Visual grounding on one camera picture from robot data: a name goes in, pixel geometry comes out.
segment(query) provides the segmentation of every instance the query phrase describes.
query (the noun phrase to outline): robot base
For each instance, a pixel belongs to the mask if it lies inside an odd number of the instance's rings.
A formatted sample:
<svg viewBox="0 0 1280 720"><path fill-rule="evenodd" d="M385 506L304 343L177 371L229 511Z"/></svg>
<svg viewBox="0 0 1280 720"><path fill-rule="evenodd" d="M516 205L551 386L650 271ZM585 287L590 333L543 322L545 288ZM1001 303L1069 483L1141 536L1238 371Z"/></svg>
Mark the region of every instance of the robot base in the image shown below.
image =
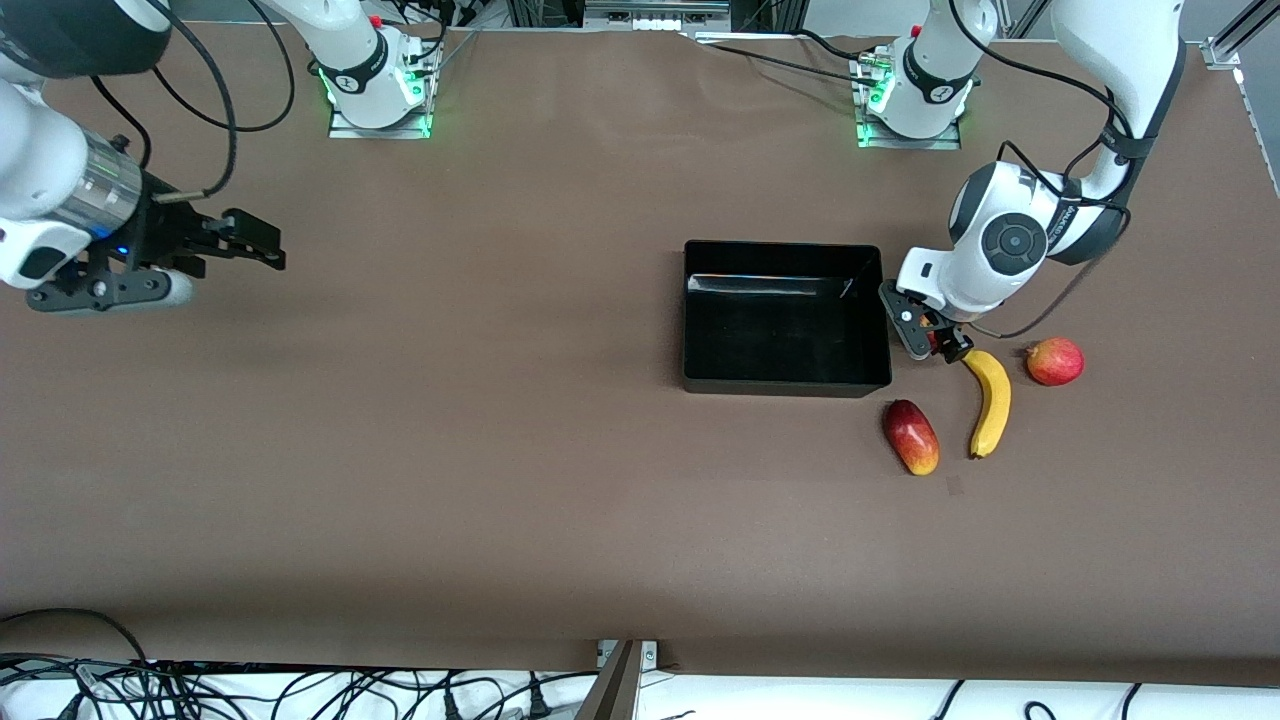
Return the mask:
<svg viewBox="0 0 1280 720"><path fill-rule="evenodd" d="M422 40L410 37L408 41L421 51ZM440 90L443 55L444 42L439 42L430 55L403 68L406 73L404 92L422 97L422 102L398 122L384 128L362 128L352 124L334 108L329 117L329 137L335 140L425 140L431 137L431 120L435 115L435 96ZM332 95L329 105L333 105Z"/></svg>
<svg viewBox="0 0 1280 720"><path fill-rule="evenodd" d="M879 85L867 87L854 83L854 119L858 122L859 147L892 147L897 150L960 150L960 123L951 120L947 129L937 137L919 140L901 136L872 113L868 106L881 100L881 94L893 82L888 72L890 47L881 45L874 53L867 53L861 60L849 61L849 73L854 77L869 77Z"/></svg>

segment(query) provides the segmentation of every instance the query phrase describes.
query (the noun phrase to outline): metal bracket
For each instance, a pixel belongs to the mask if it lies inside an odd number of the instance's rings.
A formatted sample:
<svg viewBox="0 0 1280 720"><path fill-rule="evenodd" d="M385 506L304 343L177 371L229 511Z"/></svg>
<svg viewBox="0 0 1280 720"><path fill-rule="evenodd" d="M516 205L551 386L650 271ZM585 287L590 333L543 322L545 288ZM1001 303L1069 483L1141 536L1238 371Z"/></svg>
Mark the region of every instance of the metal bracket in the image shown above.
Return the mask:
<svg viewBox="0 0 1280 720"><path fill-rule="evenodd" d="M618 647L618 641L600 641L595 646L595 666L603 669L613 656L613 650ZM649 673L658 669L658 641L640 641L640 671Z"/></svg>
<svg viewBox="0 0 1280 720"><path fill-rule="evenodd" d="M596 656L604 669L586 693L575 720L634 720L640 697L640 674L658 666L658 643L653 641L602 641Z"/></svg>
<svg viewBox="0 0 1280 720"><path fill-rule="evenodd" d="M1204 58L1204 67L1211 70L1231 70L1240 67L1240 54L1231 53L1225 58L1217 55L1217 46L1213 44L1213 38L1208 37L1204 42L1199 44L1201 56Z"/></svg>
<svg viewBox="0 0 1280 720"><path fill-rule="evenodd" d="M1216 36L1201 44L1204 64L1211 70L1229 70L1240 64L1236 55L1262 28L1280 14L1280 0L1252 0Z"/></svg>
<svg viewBox="0 0 1280 720"><path fill-rule="evenodd" d="M941 135L924 140L904 137L884 124L870 106L887 101L887 94L892 90L893 73L890 70L890 47L881 45L874 51L867 53L865 59L850 60L849 74L856 78L870 78L877 85L868 87L860 83L850 83L854 88L854 120L858 123L859 147L892 147L897 150L959 150L960 149L960 119L952 119Z"/></svg>

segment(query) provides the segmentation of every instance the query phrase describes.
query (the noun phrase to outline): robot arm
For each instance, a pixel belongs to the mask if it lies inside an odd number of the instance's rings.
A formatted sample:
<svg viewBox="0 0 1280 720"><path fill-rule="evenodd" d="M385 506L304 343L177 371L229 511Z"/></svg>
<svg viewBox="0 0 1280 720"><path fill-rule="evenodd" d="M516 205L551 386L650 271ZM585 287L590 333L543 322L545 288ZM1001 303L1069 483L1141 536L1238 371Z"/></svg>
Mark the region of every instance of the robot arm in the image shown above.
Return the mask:
<svg viewBox="0 0 1280 720"><path fill-rule="evenodd" d="M358 0L264 1L307 40L352 124L385 127L422 102L421 40L375 28ZM154 68L170 36L155 4L168 0L0 0L0 281L36 310L182 304L202 255L284 269L276 228L157 201L174 188L41 97L46 79Z"/></svg>
<svg viewBox="0 0 1280 720"><path fill-rule="evenodd" d="M972 345L959 324L1000 306L1046 258L1078 264L1115 243L1125 223L1124 208L1181 77L1180 13L1176 0L1057 0L1052 5L1053 31L1064 50L1106 85L1124 120L1115 114L1108 118L1100 136L1103 147L1083 181L1037 176L1004 161L969 177L951 209L952 250L911 249L899 278L882 288L890 316L914 357L931 355L927 336L933 333L947 360L959 359ZM950 14L942 20L957 27ZM911 91L897 94L910 96Z"/></svg>

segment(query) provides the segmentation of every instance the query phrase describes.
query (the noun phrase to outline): white floor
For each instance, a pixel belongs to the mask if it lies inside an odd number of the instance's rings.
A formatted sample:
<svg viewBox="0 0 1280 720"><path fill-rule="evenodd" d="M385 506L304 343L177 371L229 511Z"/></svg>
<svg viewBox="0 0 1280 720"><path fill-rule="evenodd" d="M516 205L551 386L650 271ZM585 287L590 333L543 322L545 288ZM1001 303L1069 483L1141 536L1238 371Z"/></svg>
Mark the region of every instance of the white floor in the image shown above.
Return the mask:
<svg viewBox="0 0 1280 720"><path fill-rule="evenodd" d="M440 673L419 673L426 685ZM457 678L492 676L506 691L525 685L527 673L467 673ZM229 694L250 694L274 701L294 675L223 675L206 676L202 682ZM412 684L413 674L392 676L401 684ZM296 685L308 688L317 679ZM276 720L312 720L312 714L349 682L349 676L333 678L320 685L287 698ZM552 707L581 702L591 678L550 683L544 696ZM941 706L951 687L948 680L840 680L804 678L717 678L707 675L645 675L640 693L637 720L669 720L686 716L691 720L928 720ZM1115 683L1009 683L969 682L959 692L946 720L1021 720L1028 701L1050 706L1061 720L1116 720L1128 685ZM5 720L46 720L56 717L67 705L76 685L70 680L28 680L0 688L0 715ZM99 685L97 694L111 697ZM379 688L388 698L364 696L356 701L348 720L397 720L416 697L413 691ZM456 692L465 720L490 707L499 697L497 688L477 683ZM248 720L269 720L273 702L239 701L237 705ZM527 694L512 701L508 708L529 708ZM223 707L230 715L230 708ZM333 717L334 706L319 720ZM420 720L444 716L443 693L433 693L419 710ZM1043 712L1033 720L1048 720ZM1280 717L1280 689L1206 688L1183 685L1143 685L1134 697L1129 720L1276 720ZM97 720L90 703L81 705L78 720ZM122 706L104 706L104 720L133 720Z"/></svg>

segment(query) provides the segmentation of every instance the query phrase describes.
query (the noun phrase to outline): silver cylinder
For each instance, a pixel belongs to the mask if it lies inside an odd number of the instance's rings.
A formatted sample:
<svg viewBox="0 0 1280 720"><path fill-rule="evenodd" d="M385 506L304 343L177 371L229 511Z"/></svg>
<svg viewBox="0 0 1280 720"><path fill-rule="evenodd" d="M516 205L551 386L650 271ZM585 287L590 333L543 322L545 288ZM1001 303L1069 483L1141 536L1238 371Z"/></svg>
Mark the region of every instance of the silver cylinder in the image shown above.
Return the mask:
<svg viewBox="0 0 1280 720"><path fill-rule="evenodd" d="M70 196L47 218L82 228L101 240L120 229L142 197L142 169L97 133L84 131L88 160Z"/></svg>

